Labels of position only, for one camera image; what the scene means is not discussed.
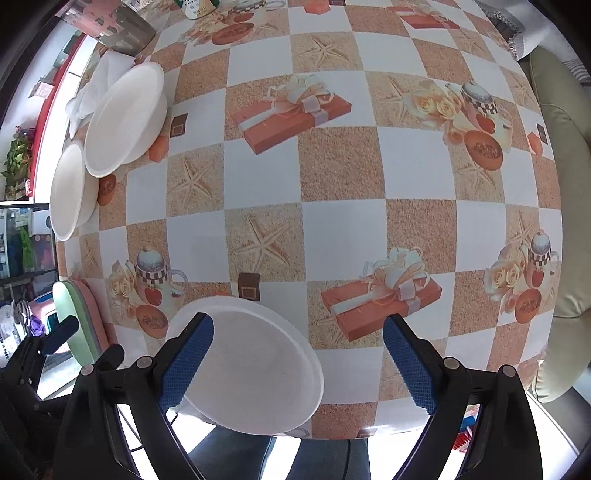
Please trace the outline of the white round plate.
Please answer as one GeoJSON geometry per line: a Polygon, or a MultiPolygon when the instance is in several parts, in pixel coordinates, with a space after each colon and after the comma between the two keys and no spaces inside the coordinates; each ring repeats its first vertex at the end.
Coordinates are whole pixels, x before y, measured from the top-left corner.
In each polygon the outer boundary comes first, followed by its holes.
{"type": "Polygon", "coordinates": [[[50,221],[59,241],[67,241],[77,227],[90,219],[98,190],[99,179],[86,168],[82,143],[73,141],[57,163],[50,192],[50,221]]]}
{"type": "Polygon", "coordinates": [[[213,339],[183,399],[201,417],[266,436],[287,434],[311,419],[324,394],[324,374],[292,323],[259,303],[213,296],[183,306],[166,338],[178,336],[197,313],[212,319],[213,339]]]}
{"type": "Polygon", "coordinates": [[[88,172],[103,178],[141,157],[158,137],[167,114],[164,72],[155,62],[127,71],[94,112],[84,142],[88,172]]]}

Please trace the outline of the green square plate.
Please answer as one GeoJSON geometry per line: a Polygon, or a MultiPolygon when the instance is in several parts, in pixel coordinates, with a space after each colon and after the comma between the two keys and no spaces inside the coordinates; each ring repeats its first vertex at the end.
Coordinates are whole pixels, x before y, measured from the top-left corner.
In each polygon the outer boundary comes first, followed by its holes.
{"type": "Polygon", "coordinates": [[[76,332],[67,340],[72,356],[80,366],[94,363],[102,350],[79,288],[69,281],[56,282],[52,287],[52,296],[60,323],[69,316],[75,317],[78,321],[76,332]]]}

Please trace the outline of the green potted plant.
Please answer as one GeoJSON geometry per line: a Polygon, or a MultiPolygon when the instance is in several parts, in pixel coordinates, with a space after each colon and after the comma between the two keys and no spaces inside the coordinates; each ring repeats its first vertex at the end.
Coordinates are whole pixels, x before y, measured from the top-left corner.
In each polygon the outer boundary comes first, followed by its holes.
{"type": "Polygon", "coordinates": [[[5,160],[5,171],[2,173],[5,183],[5,199],[20,201],[28,197],[27,183],[30,177],[32,146],[35,128],[16,127],[5,160]]]}

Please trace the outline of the pink plastic stool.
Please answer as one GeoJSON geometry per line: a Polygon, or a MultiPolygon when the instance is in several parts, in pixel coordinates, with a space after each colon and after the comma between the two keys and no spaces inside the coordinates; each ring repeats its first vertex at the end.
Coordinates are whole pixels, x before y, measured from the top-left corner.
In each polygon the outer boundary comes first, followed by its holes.
{"type": "Polygon", "coordinates": [[[29,326],[34,336],[50,333],[59,323],[51,292],[45,293],[28,303],[29,326]]]}

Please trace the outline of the checkered patterned tablecloth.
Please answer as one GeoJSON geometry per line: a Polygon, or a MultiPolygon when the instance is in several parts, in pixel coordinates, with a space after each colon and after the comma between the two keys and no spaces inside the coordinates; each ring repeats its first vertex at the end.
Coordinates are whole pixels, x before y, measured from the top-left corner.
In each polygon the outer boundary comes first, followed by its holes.
{"type": "Polygon", "coordinates": [[[101,183],[58,247],[128,358],[204,297],[259,297],[325,377],[294,436],[425,416],[376,323],[405,297],[419,337],[530,385],[560,279],[557,168],[534,93],[474,1],[145,1],[164,73],[155,144],[101,183]]]}

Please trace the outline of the red trimmed white counter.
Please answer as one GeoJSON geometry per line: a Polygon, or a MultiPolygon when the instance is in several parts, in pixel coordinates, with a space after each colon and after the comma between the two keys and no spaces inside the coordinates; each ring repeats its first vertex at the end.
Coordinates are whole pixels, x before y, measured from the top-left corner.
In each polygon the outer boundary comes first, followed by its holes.
{"type": "Polygon", "coordinates": [[[69,125],[66,104],[73,99],[97,41],[84,34],[74,36],[70,54],[56,70],[53,88],[45,98],[36,125],[30,164],[29,200],[48,204],[51,182],[62,154],[69,125]]]}

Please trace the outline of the metal cup pink wrap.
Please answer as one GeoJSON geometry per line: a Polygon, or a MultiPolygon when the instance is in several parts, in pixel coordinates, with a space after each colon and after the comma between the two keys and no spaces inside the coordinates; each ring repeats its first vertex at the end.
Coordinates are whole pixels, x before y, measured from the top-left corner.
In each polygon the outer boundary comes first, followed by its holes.
{"type": "Polygon", "coordinates": [[[138,55],[154,38],[154,28],[119,0],[67,1],[57,16],[111,50],[138,55]]]}

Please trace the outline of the glass display cabinet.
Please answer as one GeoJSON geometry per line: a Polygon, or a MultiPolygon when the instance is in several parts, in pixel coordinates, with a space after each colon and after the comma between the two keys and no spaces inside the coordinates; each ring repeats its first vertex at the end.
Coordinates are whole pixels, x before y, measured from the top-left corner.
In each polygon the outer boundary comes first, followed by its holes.
{"type": "Polygon", "coordinates": [[[1,203],[1,303],[31,301],[58,280],[48,204],[1,203]]]}

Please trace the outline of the beige sofa cushion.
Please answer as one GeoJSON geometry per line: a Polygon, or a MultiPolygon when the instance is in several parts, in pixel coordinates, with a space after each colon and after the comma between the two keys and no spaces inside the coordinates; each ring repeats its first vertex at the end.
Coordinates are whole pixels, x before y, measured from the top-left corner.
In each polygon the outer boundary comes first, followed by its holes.
{"type": "Polygon", "coordinates": [[[565,394],[590,364],[590,96],[556,55],[526,62],[548,127],[560,186],[563,262],[547,352],[533,382],[542,403],[565,394]]]}

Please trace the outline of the white napkin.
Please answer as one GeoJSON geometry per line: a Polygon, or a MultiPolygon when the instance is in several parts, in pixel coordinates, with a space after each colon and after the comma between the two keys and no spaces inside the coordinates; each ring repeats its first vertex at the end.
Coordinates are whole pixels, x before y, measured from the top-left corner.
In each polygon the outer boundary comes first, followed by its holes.
{"type": "Polygon", "coordinates": [[[106,92],[132,67],[134,58],[111,50],[96,63],[88,82],[66,104],[68,134],[72,139],[80,123],[97,109],[106,92]]]}

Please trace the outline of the pink square plate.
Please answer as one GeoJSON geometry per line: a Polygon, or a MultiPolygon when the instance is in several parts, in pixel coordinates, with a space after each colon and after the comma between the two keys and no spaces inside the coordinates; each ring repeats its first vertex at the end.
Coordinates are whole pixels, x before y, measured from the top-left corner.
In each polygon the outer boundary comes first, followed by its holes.
{"type": "Polygon", "coordinates": [[[109,347],[110,342],[106,334],[96,300],[88,286],[83,281],[74,280],[73,283],[81,292],[81,295],[84,298],[84,302],[89,312],[92,326],[98,340],[98,344],[100,345],[101,350],[104,351],[109,347]]]}

